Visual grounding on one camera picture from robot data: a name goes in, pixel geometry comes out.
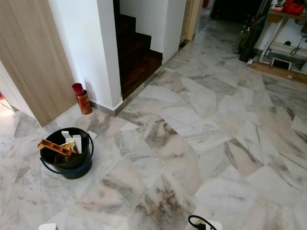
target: black bucket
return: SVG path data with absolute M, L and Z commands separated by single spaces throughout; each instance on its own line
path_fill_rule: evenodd
M 79 128 L 63 128 L 60 129 L 46 140 L 49 140 L 57 145 L 65 143 L 65 138 L 62 135 L 62 131 L 68 131 L 72 135 L 80 135 L 82 141 L 82 152 L 75 159 L 65 163 L 55 163 L 54 151 L 43 148 L 40 151 L 40 160 L 47 169 L 56 174 L 61 174 L 67 179 L 77 179 L 85 175 L 92 166 L 92 156 L 94 152 L 94 144 L 90 135 Z M 90 153 L 89 142 L 92 144 L 92 152 Z M 51 169 L 46 163 L 51 164 L 57 171 Z

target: staircase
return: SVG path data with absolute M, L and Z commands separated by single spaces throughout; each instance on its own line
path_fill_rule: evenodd
M 119 0 L 113 4 L 124 100 L 162 65 L 162 53 L 150 49 L 151 36 L 135 32 L 136 18 L 120 14 Z

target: bucket handle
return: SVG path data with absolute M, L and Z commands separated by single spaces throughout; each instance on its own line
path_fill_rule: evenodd
M 71 172 L 58 172 L 58 171 L 55 171 L 55 170 L 51 169 L 51 168 L 46 164 L 46 162 L 45 162 L 42 158 L 40 158 L 40 160 L 42 161 L 43 165 L 44 165 L 47 169 L 49 169 L 50 171 L 52 171 L 53 173 L 61 174 L 61 175 L 75 174 L 75 173 L 78 173 L 78 172 L 82 171 L 83 169 L 85 169 L 85 168 L 87 167 L 87 165 L 91 162 L 91 159 L 92 159 L 92 156 L 93 156 L 93 153 L 94 153 L 94 143 L 93 143 L 93 140 L 92 140 L 92 138 L 91 138 L 91 136 L 90 136 L 89 134 L 87 134 L 87 135 L 88 135 L 88 137 L 90 138 L 90 141 L 91 141 L 91 143 L 92 143 L 92 153 L 91 153 L 90 158 L 87 160 L 87 162 L 86 162 L 85 164 L 81 165 L 79 168 L 77 168 L 77 169 L 75 169 L 75 170 L 73 170 L 73 171 L 71 171 Z

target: white table leg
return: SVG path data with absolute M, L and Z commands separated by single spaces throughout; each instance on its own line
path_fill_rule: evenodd
M 283 24 L 283 21 L 284 21 L 284 17 L 282 17 L 282 18 L 280 19 L 280 21 L 277 23 L 277 25 L 276 25 L 276 27 L 275 27 L 275 29 L 274 29 L 272 35 L 270 36 L 270 38 L 269 38 L 267 44 L 265 45 L 265 48 L 264 48 L 263 52 L 261 53 L 261 56 L 260 56 L 260 58 L 259 58 L 259 62 L 263 62 L 264 55 L 265 55 L 265 53 L 268 51 L 268 49 L 269 49 L 269 47 L 270 47 L 272 41 L 273 41 L 274 38 L 276 37 L 276 34 L 277 34 L 277 32 L 279 31 L 281 25 Z

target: red bag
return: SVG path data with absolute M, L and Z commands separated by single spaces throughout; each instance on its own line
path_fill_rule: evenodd
M 304 0 L 287 0 L 283 5 L 283 10 L 286 13 L 301 14 L 304 11 L 305 2 Z

